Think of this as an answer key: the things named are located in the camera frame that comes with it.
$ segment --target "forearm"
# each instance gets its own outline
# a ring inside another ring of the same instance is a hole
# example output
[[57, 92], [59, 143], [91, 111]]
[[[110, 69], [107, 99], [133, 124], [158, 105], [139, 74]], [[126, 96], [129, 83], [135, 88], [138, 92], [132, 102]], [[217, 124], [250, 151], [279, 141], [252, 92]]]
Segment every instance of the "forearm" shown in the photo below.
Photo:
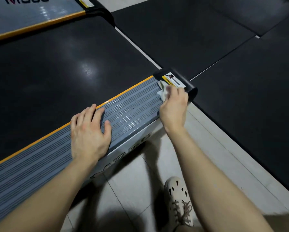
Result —
[[189, 195], [209, 231], [272, 231], [261, 212], [203, 154], [182, 128], [168, 133], [183, 172]]
[[61, 173], [23, 202], [3, 221], [0, 231], [59, 231], [91, 165], [72, 161]]

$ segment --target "orange edge strip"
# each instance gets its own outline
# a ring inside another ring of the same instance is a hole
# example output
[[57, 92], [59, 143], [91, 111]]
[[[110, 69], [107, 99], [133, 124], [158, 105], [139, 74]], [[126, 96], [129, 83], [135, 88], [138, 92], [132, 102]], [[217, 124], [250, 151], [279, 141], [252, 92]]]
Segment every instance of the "orange edge strip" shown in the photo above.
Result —
[[[105, 105], [105, 104], [111, 102], [112, 100], [118, 98], [119, 96], [121, 96], [121, 95], [123, 95], [124, 93], [128, 92], [129, 90], [131, 90], [131, 89], [137, 87], [138, 85], [142, 84], [143, 82], [145, 82], [145, 81], [151, 79], [152, 77], [153, 77], [153, 76], [150, 76], [150, 77], [144, 79], [143, 81], [140, 81], [138, 84], [136, 84], [136, 85], [130, 87], [129, 89], [123, 91], [122, 93], [116, 95], [115, 97], [109, 99], [108, 101], [105, 101], [104, 103], [100, 104], [99, 106], [97, 106], [96, 109], [98, 109], [98, 108], [102, 107], [103, 105]], [[70, 125], [70, 122], [68, 122], [67, 124], [61, 126], [61, 127], [58, 128], [58, 129], [54, 130], [53, 132], [50, 132], [49, 134], [43, 136], [42, 138], [40, 138], [40, 139], [38, 139], [37, 141], [35, 141], [35, 142], [29, 144], [28, 146], [26, 146], [26, 147], [20, 149], [19, 151], [13, 153], [12, 155], [10, 155], [10, 156], [4, 158], [3, 160], [0, 161], [0, 164], [2, 164], [3, 162], [5, 162], [5, 161], [7, 161], [7, 160], [9, 160], [9, 159], [11, 159], [11, 158], [13, 158], [14, 156], [18, 155], [19, 153], [21, 153], [21, 152], [27, 150], [28, 148], [32, 147], [33, 145], [37, 144], [38, 142], [41, 142], [42, 140], [46, 139], [47, 137], [51, 136], [52, 134], [54, 134], [54, 133], [60, 131], [61, 129], [63, 129], [63, 128], [65, 128], [65, 127], [67, 127], [68, 125]]]
[[30, 31], [34, 31], [40, 28], [44, 28], [44, 27], [48, 27], [50, 25], [56, 24], [56, 23], [61, 23], [63, 21], [67, 21], [69, 19], [73, 19], [73, 18], [77, 18], [80, 16], [85, 15], [85, 11], [80, 11], [77, 13], [73, 13], [73, 14], [69, 14], [69, 15], [65, 15], [63, 17], [57, 18], [57, 19], [51, 19], [51, 20], [47, 20], [45, 22], [42, 23], [37, 23], [28, 27], [23, 27], [14, 31], [10, 31], [10, 32], [5, 32], [0, 34], [0, 40], [9, 38], [9, 37], [13, 37], [13, 36], [17, 36], [26, 32], [30, 32]]

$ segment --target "person's left hand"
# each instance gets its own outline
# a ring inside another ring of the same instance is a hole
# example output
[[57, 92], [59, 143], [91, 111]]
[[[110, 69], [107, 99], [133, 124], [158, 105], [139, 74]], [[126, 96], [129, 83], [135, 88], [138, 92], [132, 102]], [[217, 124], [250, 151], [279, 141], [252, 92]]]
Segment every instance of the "person's left hand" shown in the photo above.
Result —
[[106, 120], [104, 134], [101, 132], [100, 119], [104, 108], [95, 110], [96, 104], [93, 104], [70, 121], [72, 158], [92, 167], [108, 151], [112, 130], [110, 122]]

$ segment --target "white shoe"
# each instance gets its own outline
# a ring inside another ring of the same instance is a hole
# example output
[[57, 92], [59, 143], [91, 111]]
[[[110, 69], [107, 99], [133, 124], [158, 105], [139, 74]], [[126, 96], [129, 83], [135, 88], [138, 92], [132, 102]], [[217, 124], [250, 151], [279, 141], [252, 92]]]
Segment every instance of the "white shoe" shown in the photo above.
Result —
[[180, 225], [192, 227], [190, 212], [193, 207], [184, 181], [179, 177], [169, 178], [164, 186], [164, 194], [169, 211], [169, 231], [174, 231]]

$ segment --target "person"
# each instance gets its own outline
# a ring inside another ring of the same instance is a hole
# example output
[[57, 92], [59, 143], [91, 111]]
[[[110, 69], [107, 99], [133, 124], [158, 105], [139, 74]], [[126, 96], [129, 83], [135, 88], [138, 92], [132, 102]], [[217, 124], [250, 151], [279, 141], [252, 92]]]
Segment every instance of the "person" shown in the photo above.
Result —
[[[183, 88], [167, 89], [169, 93], [160, 107], [160, 119], [175, 148], [186, 183], [172, 177], [164, 187], [171, 231], [194, 231], [190, 213], [194, 208], [206, 231], [272, 232], [260, 210], [204, 155], [184, 128], [188, 94]], [[93, 104], [72, 117], [72, 162], [7, 215], [0, 222], [0, 231], [61, 229], [83, 181], [109, 148], [110, 122], [105, 121], [104, 133], [100, 130], [103, 112], [104, 108], [96, 110]]]

